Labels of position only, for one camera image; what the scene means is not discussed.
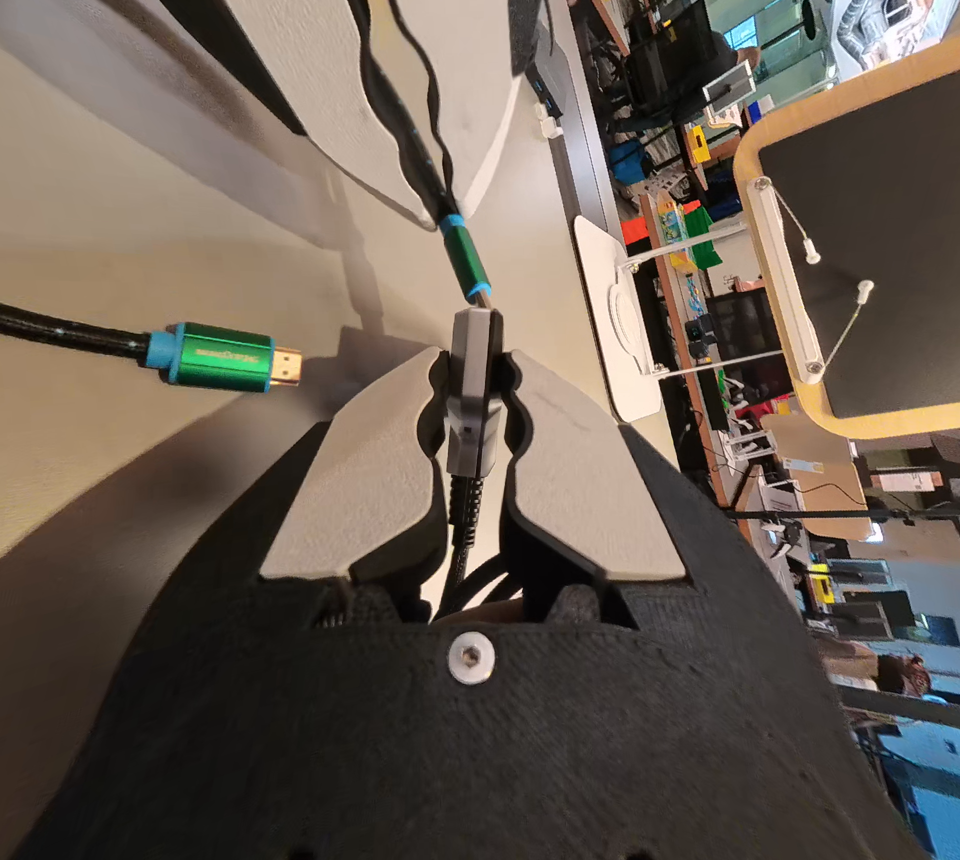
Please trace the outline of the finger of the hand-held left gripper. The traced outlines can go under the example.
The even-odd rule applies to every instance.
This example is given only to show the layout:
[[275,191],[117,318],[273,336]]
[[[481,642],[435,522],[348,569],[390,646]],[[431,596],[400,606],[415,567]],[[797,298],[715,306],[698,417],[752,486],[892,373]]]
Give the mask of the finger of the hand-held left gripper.
[[393,1],[404,33],[426,58],[446,182],[462,214],[472,216],[496,174],[520,92],[509,0]]
[[371,48],[367,0],[222,0],[309,140],[424,230],[449,197]]

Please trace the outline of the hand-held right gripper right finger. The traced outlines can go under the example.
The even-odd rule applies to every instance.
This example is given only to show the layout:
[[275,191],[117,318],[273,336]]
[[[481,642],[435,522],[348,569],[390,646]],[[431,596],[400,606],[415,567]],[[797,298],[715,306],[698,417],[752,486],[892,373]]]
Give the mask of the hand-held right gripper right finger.
[[506,355],[504,511],[589,577],[671,582],[687,575],[614,417],[531,356]]

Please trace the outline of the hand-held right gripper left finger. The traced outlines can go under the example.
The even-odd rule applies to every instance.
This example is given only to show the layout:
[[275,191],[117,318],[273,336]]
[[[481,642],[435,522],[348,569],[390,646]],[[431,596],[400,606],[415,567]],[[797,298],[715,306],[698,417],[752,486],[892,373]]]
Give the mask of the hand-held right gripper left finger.
[[428,582],[446,558],[437,456],[450,356],[427,348],[334,417],[261,566],[265,579]]

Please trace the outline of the grey multi-port switch box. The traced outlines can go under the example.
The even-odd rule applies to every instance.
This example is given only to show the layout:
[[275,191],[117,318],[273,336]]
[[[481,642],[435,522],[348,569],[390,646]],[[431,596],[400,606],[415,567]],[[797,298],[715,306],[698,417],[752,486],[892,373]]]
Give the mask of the grey multi-port switch box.
[[495,464],[502,411],[495,369],[502,341],[503,319],[498,311],[471,306],[456,314],[446,408],[451,475],[483,480]]

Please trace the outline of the white monitor stand base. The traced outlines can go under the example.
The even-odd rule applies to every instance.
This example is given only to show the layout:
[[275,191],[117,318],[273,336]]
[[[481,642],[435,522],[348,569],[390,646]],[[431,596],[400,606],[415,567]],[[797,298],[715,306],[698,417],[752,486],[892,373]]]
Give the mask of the white monitor stand base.
[[612,410],[621,422],[644,420],[661,410],[663,398],[628,255],[581,215],[572,237]]

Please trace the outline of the cardboard box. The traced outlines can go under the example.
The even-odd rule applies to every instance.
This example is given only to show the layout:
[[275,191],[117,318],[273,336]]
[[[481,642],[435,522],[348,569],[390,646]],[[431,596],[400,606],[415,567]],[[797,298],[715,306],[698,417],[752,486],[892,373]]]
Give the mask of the cardboard box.
[[798,488],[805,511],[868,510],[847,439],[804,413],[770,414],[760,422],[774,442],[774,457]]

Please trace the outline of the white mounting bar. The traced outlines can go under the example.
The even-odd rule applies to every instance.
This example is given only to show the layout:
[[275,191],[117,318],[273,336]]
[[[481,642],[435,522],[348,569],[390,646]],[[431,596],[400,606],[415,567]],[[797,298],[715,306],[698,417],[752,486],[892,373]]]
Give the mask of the white mounting bar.
[[794,262],[786,241],[785,216],[792,214],[783,203],[772,180],[764,175],[748,185],[751,217],[756,229],[758,251],[766,264],[768,294],[779,312],[779,335],[803,384],[817,384],[823,378],[825,359],[815,328],[805,309]]

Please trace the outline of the wood-framed black board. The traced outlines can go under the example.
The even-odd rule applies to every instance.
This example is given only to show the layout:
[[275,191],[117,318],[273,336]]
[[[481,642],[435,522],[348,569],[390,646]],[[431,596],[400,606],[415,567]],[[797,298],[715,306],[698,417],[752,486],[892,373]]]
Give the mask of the wood-framed black board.
[[[851,440],[959,425],[958,36],[766,114],[734,178],[801,409]],[[799,381],[768,294],[749,183],[781,198],[824,371]]]

